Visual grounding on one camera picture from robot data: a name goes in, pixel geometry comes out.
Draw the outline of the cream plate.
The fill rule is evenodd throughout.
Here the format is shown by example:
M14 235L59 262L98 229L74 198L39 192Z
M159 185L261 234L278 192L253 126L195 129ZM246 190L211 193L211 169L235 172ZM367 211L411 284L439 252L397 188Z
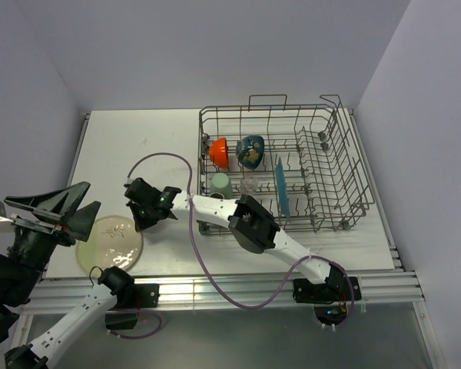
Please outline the cream plate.
M143 238L135 230L131 218L112 215L99 218L87 241L79 241L75 257L84 273L94 267L116 266L127 271L135 265L143 251Z

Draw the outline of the green plastic cup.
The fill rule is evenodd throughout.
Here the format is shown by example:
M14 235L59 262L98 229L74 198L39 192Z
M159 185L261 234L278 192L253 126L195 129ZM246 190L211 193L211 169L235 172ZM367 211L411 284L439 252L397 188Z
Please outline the green plastic cup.
M231 199L233 197L233 186L230 178L222 172L216 173L210 183L210 194L221 193L225 199Z

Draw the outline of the orange plastic bowl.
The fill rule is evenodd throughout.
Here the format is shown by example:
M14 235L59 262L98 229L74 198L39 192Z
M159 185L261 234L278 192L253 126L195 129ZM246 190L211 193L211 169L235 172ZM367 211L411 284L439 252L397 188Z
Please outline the orange plastic bowl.
M209 148L211 162L219 168L229 168L229 155L227 139L225 137L217 139Z

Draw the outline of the clear plastic glass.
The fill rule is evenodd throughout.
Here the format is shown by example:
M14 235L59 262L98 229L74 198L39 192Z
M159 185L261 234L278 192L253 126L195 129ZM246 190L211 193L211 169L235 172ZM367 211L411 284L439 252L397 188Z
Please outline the clear plastic glass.
M240 178L239 189L241 194L248 194L253 196L259 189L258 180L253 175L243 175Z

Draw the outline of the blue floral ceramic bowl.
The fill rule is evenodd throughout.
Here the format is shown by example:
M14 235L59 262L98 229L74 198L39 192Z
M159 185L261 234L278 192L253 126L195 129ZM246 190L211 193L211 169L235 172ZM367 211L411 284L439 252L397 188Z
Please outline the blue floral ceramic bowl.
M236 156L245 168L255 170L264 156L264 138L260 135L248 135L237 142Z

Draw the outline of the teal scalloped plate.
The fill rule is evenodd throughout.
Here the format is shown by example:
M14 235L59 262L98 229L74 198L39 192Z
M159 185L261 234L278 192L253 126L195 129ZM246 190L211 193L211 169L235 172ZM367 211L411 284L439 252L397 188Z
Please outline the teal scalloped plate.
M287 219L291 219L289 199L287 195L287 183L284 174L284 167L281 158L278 158L278 162L274 169L276 181L277 181L277 193L279 197L280 212Z

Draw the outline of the dark brown mug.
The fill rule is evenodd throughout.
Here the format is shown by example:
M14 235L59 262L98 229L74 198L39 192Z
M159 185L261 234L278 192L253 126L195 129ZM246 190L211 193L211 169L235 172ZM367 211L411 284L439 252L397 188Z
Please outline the dark brown mug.
M221 193L213 193L213 194L210 194L209 197L210 198L216 198L216 199L225 199L224 195L221 194Z

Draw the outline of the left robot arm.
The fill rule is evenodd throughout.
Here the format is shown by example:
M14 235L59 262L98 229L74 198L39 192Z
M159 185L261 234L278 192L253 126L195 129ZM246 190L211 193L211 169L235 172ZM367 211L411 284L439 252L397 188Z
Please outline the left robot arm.
M113 308L133 301L134 278L116 266L81 287L45 280L58 246L87 241L100 202L81 203L90 184L0 201L0 368L53 368L83 332Z

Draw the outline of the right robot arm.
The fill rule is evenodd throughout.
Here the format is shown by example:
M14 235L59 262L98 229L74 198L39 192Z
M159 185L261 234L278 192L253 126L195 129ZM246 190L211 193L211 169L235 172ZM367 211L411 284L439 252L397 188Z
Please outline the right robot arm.
M310 283L317 284L321 297L332 300L353 293L353 285L341 266L295 241L274 216L249 195L218 199L174 187L159 191L141 178L129 180L124 187L127 206L139 231L165 219L184 217L188 217L190 231L197 221L215 224L229 230L244 250L268 254L299 271Z

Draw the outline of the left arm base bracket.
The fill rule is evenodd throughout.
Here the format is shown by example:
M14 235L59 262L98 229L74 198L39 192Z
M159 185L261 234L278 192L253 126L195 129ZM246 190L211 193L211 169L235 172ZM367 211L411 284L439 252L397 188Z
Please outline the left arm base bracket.
M132 304L135 308L155 308L158 306L159 292L159 284L135 284Z

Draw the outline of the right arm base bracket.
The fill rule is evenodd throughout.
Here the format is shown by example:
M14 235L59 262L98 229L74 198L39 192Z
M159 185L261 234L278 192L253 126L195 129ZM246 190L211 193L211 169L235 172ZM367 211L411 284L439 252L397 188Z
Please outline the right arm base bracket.
M355 301L362 299L358 278L342 278L340 284L313 284L306 278L293 279L293 299L302 304L332 304L339 301L350 301L351 295Z

